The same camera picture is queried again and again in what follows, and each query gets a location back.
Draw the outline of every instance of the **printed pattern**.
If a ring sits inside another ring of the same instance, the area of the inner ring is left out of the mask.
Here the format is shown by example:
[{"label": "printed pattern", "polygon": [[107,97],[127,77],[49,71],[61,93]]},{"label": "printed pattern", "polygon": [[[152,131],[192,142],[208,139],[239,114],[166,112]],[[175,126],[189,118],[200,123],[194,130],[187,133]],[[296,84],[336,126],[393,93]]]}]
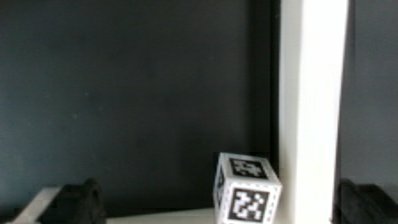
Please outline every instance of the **printed pattern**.
[{"label": "printed pattern", "polygon": [[251,160],[232,159],[233,174],[237,176],[267,178],[262,163]]},{"label": "printed pattern", "polygon": [[223,201],[224,182],[226,182],[226,177],[224,177],[224,172],[223,172],[223,168],[221,168],[219,181],[217,181],[217,199],[219,199],[219,205],[221,205],[221,201]]},{"label": "printed pattern", "polygon": [[269,192],[235,189],[230,219],[264,222]]}]

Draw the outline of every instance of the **white pillar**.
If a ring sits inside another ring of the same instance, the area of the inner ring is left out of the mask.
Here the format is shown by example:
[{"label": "white pillar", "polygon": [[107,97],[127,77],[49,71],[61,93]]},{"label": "white pillar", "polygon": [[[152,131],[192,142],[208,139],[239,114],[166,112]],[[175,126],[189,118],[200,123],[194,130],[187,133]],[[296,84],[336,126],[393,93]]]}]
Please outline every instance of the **white pillar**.
[{"label": "white pillar", "polygon": [[287,224],[331,223],[349,0],[283,0],[281,182]]}]

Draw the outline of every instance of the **cube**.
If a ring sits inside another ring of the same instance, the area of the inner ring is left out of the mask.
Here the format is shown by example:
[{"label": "cube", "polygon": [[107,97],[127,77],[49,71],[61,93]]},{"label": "cube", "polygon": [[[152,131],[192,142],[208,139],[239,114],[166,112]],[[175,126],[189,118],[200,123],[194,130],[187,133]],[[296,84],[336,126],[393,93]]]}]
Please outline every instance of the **cube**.
[{"label": "cube", "polygon": [[214,187],[217,224],[272,224],[281,190],[269,160],[221,153]]}]

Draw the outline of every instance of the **dark background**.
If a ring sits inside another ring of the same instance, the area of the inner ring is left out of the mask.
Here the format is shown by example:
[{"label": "dark background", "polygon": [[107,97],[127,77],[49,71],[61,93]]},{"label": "dark background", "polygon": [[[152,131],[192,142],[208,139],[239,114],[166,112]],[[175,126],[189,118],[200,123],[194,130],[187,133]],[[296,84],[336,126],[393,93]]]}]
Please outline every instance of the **dark background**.
[{"label": "dark background", "polygon": [[89,177],[109,216],[210,207],[217,152],[278,166],[276,2],[0,2],[4,217]]},{"label": "dark background", "polygon": [[398,201],[398,2],[352,1],[340,121],[340,177]]}]

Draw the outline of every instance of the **cube face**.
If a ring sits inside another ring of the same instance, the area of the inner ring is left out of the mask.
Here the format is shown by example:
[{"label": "cube face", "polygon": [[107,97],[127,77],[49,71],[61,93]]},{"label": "cube face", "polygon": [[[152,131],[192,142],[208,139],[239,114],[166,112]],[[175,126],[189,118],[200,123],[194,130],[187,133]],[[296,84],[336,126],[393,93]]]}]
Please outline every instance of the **cube face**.
[{"label": "cube face", "polygon": [[228,219],[264,222],[271,192],[235,188]]},{"label": "cube face", "polygon": [[271,224],[281,183],[267,159],[221,154],[216,178],[217,224]]},{"label": "cube face", "polygon": [[269,179],[265,169],[258,161],[232,158],[230,162],[235,176]]}]

